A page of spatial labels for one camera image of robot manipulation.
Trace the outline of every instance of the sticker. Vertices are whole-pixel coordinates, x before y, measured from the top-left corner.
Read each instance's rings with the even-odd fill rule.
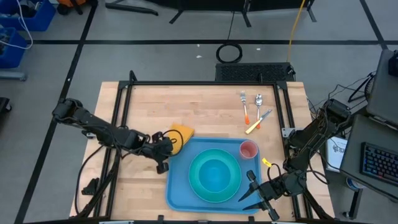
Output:
[[[271,167],[272,164],[266,160],[266,158],[262,158],[262,162],[267,165],[267,167]]]

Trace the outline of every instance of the blue bin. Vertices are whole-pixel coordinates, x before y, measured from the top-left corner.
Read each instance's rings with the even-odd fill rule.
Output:
[[[15,30],[15,28],[0,29],[0,34],[7,32],[10,35],[8,44],[26,47],[27,43],[21,35]],[[6,46],[3,53],[0,55],[0,68],[15,68],[18,67],[22,56],[24,55],[25,49],[17,47]]]
[[[46,31],[47,28],[49,28],[51,20],[55,15],[55,8],[52,6],[49,0],[31,0],[31,2],[34,4],[36,4],[37,2],[43,3],[34,17],[24,18],[27,29],[29,31]],[[18,21],[18,17],[0,17],[0,24],[3,27],[14,27],[17,30],[24,30],[24,28]]]
[[[18,10],[17,0],[0,0],[0,13],[12,14],[15,13],[17,10]]]

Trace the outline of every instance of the metal spoon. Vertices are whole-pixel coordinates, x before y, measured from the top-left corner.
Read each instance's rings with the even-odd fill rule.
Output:
[[[257,94],[255,103],[257,105],[257,120],[260,119],[260,106],[262,105],[262,96],[261,94]]]

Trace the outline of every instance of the yellow cable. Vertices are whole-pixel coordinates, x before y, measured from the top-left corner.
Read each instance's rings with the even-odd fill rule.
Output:
[[[294,36],[294,30],[296,29],[296,25],[299,21],[301,11],[303,10],[303,7],[304,7],[304,3],[305,3],[305,0],[303,0],[303,2],[301,2],[300,10],[298,11],[296,21],[294,22],[294,25],[293,25],[292,33],[290,34],[289,51],[287,52],[287,62],[290,62],[290,51],[292,50],[292,41],[293,41],[293,36]]]

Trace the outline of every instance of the knife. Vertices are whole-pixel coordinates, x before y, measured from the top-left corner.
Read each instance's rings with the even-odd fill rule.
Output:
[[[257,124],[259,124],[264,118],[266,118],[266,117],[271,113],[271,111],[272,111],[272,110],[267,110],[267,112],[265,112],[265,113],[260,117],[260,119],[259,119],[257,122],[254,123],[254,125],[252,125],[247,131],[245,131],[246,134],[250,134],[250,132],[253,131],[254,128],[256,128]]]

